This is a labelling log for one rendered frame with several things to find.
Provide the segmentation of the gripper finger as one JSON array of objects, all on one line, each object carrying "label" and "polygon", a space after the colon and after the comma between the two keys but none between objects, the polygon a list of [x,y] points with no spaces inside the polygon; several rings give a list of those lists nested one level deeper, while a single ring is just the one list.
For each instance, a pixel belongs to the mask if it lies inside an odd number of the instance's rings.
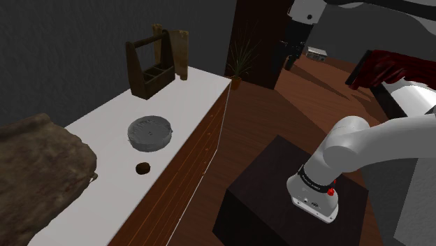
[{"label": "gripper finger", "polygon": [[271,71],[273,74],[278,74],[281,70],[284,60],[286,59],[286,43],[278,41],[272,52]]},{"label": "gripper finger", "polygon": [[295,54],[289,55],[284,65],[284,69],[290,71],[296,60],[297,60],[297,56]]}]

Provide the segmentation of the dark brown wardrobe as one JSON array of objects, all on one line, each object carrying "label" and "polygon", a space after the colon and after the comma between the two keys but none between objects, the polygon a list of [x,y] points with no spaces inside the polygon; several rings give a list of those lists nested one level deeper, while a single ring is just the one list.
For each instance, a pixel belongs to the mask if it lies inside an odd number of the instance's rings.
[{"label": "dark brown wardrobe", "polygon": [[[275,44],[282,41],[289,16],[288,9],[294,0],[237,0],[233,18],[230,44],[226,63],[231,62],[230,46],[244,36],[252,34],[252,42],[260,41],[255,49],[258,57],[252,63],[249,74],[242,74],[242,80],[274,89],[278,74],[271,71],[271,58]],[[224,74],[233,73],[226,65]]]}]

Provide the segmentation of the small pale grey box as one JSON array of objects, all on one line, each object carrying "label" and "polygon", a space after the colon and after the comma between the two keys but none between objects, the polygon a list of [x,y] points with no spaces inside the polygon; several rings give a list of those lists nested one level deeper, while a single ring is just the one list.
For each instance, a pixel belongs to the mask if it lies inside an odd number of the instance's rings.
[{"label": "small pale grey box", "polygon": [[319,62],[324,62],[327,56],[328,55],[325,50],[313,48],[310,46],[307,47],[306,57],[309,59],[313,59]]}]

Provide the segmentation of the potted green grass plant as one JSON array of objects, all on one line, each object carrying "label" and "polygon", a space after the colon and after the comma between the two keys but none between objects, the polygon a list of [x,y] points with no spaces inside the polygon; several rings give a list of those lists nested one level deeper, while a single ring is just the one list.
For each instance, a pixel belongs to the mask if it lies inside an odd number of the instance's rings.
[{"label": "potted green grass plant", "polygon": [[233,73],[231,79],[231,89],[237,90],[242,82],[242,74],[249,74],[252,63],[258,57],[255,54],[255,49],[258,47],[260,41],[252,42],[252,34],[244,36],[243,38],[234,41],[230,46],[231,62],[226,65]]}]

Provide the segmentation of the light brown wooden plank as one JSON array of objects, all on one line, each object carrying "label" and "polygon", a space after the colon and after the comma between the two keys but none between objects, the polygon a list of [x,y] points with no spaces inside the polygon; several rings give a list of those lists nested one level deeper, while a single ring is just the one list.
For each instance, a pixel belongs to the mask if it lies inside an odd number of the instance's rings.
[{"label": "light brown wooden plank", "polygon": [[[161,24],[152,24],[153,36],[161,34],[163,31]],[[173,52],[173,60],[175,64],[175,73],[179,75],[181,80],[188,78],[188,63],[189,63],[189,32],[183,30],[168,31]],[[158,64],[161,56],[161,40],[154,42],[154,58]]]}]

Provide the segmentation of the dark red blanket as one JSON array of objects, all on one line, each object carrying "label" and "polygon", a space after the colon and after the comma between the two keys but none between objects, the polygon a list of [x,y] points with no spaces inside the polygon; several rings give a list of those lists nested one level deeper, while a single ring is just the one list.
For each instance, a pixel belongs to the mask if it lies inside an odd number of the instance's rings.
[{"label": "dark red blanket", "polygon": [[350,89],[393,84],[400,79],[436,90],[436,61],[383,50],[368,50],[346,81]]}]

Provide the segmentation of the dark-framed bed with white mattress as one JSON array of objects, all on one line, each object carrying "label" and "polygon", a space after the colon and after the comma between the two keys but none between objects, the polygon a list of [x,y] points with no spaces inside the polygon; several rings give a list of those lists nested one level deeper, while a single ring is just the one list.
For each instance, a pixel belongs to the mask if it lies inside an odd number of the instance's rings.
[{"label": "dark-framed bed with white mattress", "polygon": [[436,90],[419,82],[400,79],[393,84],[366,88],[388,119],[436,113]]}]

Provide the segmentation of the dark robot stand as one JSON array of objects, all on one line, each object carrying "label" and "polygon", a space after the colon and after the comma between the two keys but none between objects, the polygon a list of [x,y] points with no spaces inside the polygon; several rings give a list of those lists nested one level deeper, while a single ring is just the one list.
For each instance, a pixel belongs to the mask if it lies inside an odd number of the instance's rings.
[{"label": "dark robot stand", "polygon": [[339,176],[339,211],[330,224],[292,203],[286,181],[309,157],[276,136],[253,160],[228,187],[219,209],[213,233],[224,246],[359,246],[366,188]]}]

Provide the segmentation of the dark wooden bottle caddy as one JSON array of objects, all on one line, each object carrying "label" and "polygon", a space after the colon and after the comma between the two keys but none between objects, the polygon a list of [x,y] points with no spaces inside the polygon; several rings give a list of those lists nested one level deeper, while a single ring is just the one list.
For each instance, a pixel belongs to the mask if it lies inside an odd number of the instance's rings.
[{"label": "dark wooden bottle caddy", "polygon": [[[160,62],[141,69],[137,48],[161,40]],[[126,64],[131,93],[148,100],[175,79],[175,65],[170,35],[167,30],[161,34],[136,42],[126,42]]]}]

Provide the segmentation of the grey round flat disc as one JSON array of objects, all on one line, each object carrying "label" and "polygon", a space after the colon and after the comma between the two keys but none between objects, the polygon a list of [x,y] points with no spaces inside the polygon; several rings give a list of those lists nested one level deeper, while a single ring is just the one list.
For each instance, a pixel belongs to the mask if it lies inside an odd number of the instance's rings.
[{"label": "grey round flat disc", "polygon": [[165,148],[172,133],[170,122],[156,115],[138,118],[127,129],[131,146],[140,152],[156,152]]}]

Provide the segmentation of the white-topped brown chest of drawers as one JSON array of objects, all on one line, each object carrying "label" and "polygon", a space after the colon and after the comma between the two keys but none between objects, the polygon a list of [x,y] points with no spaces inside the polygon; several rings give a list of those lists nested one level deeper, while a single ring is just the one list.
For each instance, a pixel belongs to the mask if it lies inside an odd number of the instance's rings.
[{"label": "white-topped brown chest of drawers", "polygon": [[[176,78],[148,100],[126,90],[68,125],[96,154],[98,177],[28,246],[107,246],[230,82],[191,67],[186,81]],[[127,129],[148,115],[168,120],[172,138],[162,150],[139,152]],[[141,162],[149,173],[137,174]]]}]

